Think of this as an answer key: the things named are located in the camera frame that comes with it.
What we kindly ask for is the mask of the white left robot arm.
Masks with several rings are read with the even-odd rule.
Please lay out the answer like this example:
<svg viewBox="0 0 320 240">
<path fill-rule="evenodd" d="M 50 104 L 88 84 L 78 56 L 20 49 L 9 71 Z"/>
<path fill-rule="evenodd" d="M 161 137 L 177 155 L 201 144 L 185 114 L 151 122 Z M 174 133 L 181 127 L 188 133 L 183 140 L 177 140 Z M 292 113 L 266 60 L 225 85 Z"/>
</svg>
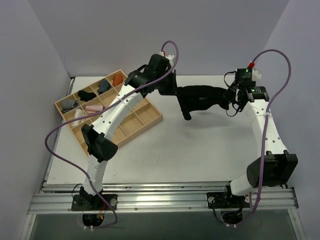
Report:
<svg viewBox="0 0 320 240">
<path fill-rule="evenodd" d="M 130 72 L 117 97 L 91 125 L 84 124 L 81 132 L 87 145 L 88 168 L 80 194 L 83 204 L 90 210 L 100 206 L 100 193 L 108 161 L 116 154 L 118 146 L 112 142 L 116 129 L 130 111 L 148 94 L 162 91 L 174 77 L 177 54 L 163 51 L 151 56 L 149 63 Z"/>
</svg>

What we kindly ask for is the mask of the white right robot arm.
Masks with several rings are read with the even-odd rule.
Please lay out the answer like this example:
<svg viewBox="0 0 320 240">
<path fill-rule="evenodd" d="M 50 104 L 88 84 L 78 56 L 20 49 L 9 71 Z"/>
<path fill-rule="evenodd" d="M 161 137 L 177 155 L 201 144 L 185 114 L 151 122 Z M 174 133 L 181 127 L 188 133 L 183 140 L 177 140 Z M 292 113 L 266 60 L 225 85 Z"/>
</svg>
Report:
<svg viewBox="0 0 320 240">
<path fill-rule="evenodd" d="M 258 147 L 258 158 L 249 164 L 243 176 L 230 182 L 230 189 L 222 193 L 223 203 L 234 206 L 240 196 L 254 189 L 285 185 L 298 164 L 297 155 L 289 153 L 282 142 L 273 116 L 270 97 L 263 86 L 242 86 L 235 100 L 246 114 Z"/>
</svg>

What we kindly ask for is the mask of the black underwear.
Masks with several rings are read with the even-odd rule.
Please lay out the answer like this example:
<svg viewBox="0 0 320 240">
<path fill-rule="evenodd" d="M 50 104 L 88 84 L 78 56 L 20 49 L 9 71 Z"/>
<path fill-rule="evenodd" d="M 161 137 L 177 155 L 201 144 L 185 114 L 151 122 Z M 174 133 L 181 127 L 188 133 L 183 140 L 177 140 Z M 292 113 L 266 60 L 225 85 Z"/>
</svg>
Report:
<svg viewBox="0 0 320 240">
<path fill-rule="evenodd" d="M 178 87 L 176 97 L 186 121 L 192 119 L 190 112 L 206 111 L 214 105 L 229 110 L 229 101 L 224 97 L 227 90 L 209 85 L 190 85 Z"/>
</svg>

